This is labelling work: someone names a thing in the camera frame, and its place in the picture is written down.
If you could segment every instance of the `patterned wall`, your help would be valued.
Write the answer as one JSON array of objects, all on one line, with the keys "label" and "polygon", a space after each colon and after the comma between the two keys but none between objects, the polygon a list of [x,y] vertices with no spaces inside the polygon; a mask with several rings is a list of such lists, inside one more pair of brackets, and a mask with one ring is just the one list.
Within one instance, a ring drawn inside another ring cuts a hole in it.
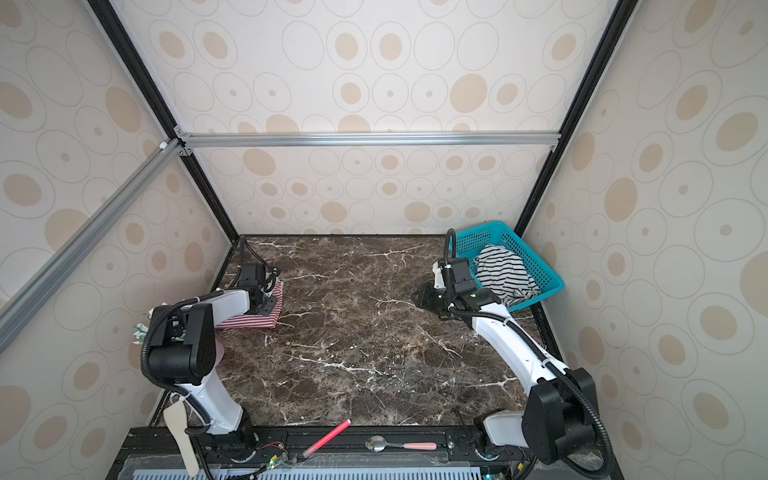
[{"label": "patterned wall", "polygon": [[164,135],[75,0],[0,5],[0,306]]},{"label": "patterned wall", "polygon": [[648,2],[525,235],[626,478],[768,478],[768,2]]},{"label": "patterned wall", "polygon": [[198,149],[240,233],[515,225],[547,145]]},{"label": "patterned wall", "polygon": [[120,0],[194,132],[557,130],[613,0]]},{"label": "patterned wall", "polygon": [[107,474],[159,389],[134,327],[162,302],[207,292],[229,247],[173,161],[0,355],[0,478]]}]

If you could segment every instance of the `pink spoon handle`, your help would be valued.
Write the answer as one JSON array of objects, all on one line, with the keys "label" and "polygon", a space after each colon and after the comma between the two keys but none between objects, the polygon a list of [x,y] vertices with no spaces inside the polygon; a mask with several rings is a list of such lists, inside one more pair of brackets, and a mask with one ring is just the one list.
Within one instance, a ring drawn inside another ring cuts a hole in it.
[{"label": "pink spoon handle", "polygon": [[402,447],[408,450],[437,450],[437,444],[434,442],[403,443]]}]

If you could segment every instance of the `striped cloth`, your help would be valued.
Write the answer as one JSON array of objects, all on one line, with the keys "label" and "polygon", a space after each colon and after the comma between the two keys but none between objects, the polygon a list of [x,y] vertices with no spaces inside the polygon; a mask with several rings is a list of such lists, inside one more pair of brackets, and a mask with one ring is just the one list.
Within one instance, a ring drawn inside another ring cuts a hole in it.
[{"label": "striped cloth", "polygon": [[277,297],[277,303],[272,308],[272,313],[269,316],[258,315],[237,315],[233,316],[229,320],[216,325],[218,329],[245,329],[245,328],[275,328],[277,325],[277,319],[280,318],[280,314],[283,312],[283,282],[277,281],[274,290],[272,290],[272,296]]},{"label": "striped cloth", "polygon": [[504,247],[486,245],[475,258],[475,266],[483,287],[498,295],[507,308],[541,293],[522,258]]}]

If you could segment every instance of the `red and white striped cloth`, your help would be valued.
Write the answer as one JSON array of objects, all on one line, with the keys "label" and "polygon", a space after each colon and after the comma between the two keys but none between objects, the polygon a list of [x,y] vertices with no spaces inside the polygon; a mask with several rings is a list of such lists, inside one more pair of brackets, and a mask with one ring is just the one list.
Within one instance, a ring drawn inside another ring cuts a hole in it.
[{"label": "red and white striped cloth", "polygon": [[269,316],[259,315],[238,315],[233,316],[227,321],[216,325],[218,329],[244,329],[244,328],[274,328],[277,325],[277,319],[283,312],[283,282],[278,281],[272,296],[277,297],[277,303],[272,308]]}]

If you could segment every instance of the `laundry basket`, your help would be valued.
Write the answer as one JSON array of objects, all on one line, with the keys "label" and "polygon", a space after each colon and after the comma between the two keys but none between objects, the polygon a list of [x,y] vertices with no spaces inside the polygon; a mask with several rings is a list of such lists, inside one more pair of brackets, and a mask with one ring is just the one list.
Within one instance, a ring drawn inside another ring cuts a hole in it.
[{"label": "laundry basket", "polygon": [[511,230],[511,228],[507,227],[505,223],[484,223],[477,227],[458,232],[456,234],[456,243],[458,244],[456,256],[469,259],[469,269],[472,272],[472,278],[475,279],[475,282],[480,288],[482,288],[482,284],[478,281],[478,278],[475,275],[475,257],[480,254],[480,251],[485,248],[486,245],[490,244],[504,247],[523,259],[525,269],[536,280],[538,287],[541,289],[541,295],[535,296],[522,303],[518,303],[509,309],[510,312],[523,309],[536,302],[541,302],[543,299],[553,296],[560,290],[563,290],[564,284],[562,278],[549,268],[549,265],[544,263],[540,256],[534,253],[534,251],[531,250],[531,248],[526,245],[525,242]]}]

